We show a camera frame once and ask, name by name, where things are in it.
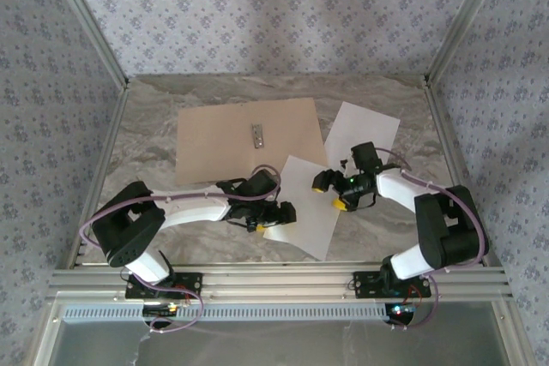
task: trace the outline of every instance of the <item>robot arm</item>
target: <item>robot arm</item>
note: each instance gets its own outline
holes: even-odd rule
[[[101,211],[147,196],[168,200],[186,195],[189,198],[131,204],[98,219],[92,229],[111,267],[127,267],[141,279],[158,284],[172,273],[165,256],[149,246],[159,231],[201,220],[245,219],[243,226],[248,231],[295,222],[296,213],[292,204],[286,201],[279,204],[276,195],[272,196],[273,199],[247,200],[261,197],[275,188],[276,181],[265,170],[260,170],[248,180],[237,179],[210,186],[204,191],[209,196],[189,191],[151,191],[145,183],[133,182],[104,205]]]
[[[341,171],[323,171],[313,182],[315,191],[326,192],[330,186],[339,198],[334,206],[355,211],[364,195],[391,199],[416,215],[419,243],[412,248],[388,256],[383,260],[381,277],[390,290],[393,285],[433,270],[473,259],[479,252],[479,234],[469,217],[445,195],[409,182],[398,165],[383,165],[373,143],[363,143],[351,149],[358,174],[350,177]],[[447,188],[478,218],[478,212],[468,189],[463,186]],[[488,241],[484,228],[484,254]]]

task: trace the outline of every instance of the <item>gray marble table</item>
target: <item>gray marble table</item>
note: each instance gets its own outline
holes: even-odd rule
[[[149,188],[175,185],[178,110],[252,100],[312,97],[326,139],[342,101],[401,119],[393,148],[417,176],[450,184],[443,149],[419,78],[366,75],[238,77],[160,75],[132,79],[100,203],[141,179]],[[198,189],[203,185],[186,186]],[[381,261],[417,243],[415,217],[392,201],[341,213],[328,261]],[[312,261],[301,249],[263,239],[259,233],[224,222],[196,222],[162,231],[153,245],[172,263]],[[104,262],[87,249],[84,263]]]

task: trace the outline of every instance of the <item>white paper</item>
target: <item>white paper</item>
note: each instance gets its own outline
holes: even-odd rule
[[[340,161],[347,159],[351,147],[360,143],[373,141],[375,147],[390,150],[400,122],[394,117],[343,102],[324,143],[329,167],[340,170]],[[389,159],[388,153],[378,152],[377,155],[384,163]]]
[[[334,191],[317,193],[311,188],[314,177],[325,166],[288,156],[282,169],[279,201],[290,201],[296,210],[296,223],[267,228],[267,239],[293,244],[320,261],[326,259],[340,211],[332,206]]]

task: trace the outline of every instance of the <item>floral wallpaper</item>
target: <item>floral wallpaper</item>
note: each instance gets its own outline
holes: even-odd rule
[[[485,0],[443,98],[539,364],[549,365],[549,0]]]
[[[118,88],[65,0],[0,0],[0,364],[22,362]]]
[[[425,73],[463,0],[87,0],[126,75]]]

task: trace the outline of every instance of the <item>cardboard sheet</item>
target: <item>cardboard sheet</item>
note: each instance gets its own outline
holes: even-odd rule
[[[340,211],[332,206],[337,194],[311,189],[313,178],[326,166],[315,165],[293,156],[282,169],[279,201],[290,201],[296,209],[296,223],[269,227],[267,239],[293,244],[318,260],[325,260]]]
[[[394,117],[343,102],[324,143],[329,167],[339,170],[340,161],[347,159],[351,147],[360,143],[373,141],[375,147],[390,150],[400,122]],[[384,163],[389,159],[388,153],[379,152],[378,156]]]
[[[254,146],[255,123],[262,125],[264,148]],[[328,165],[312,98],[179,111],[177,184],[248,177],[261,164],[281,170],[288,155]]]

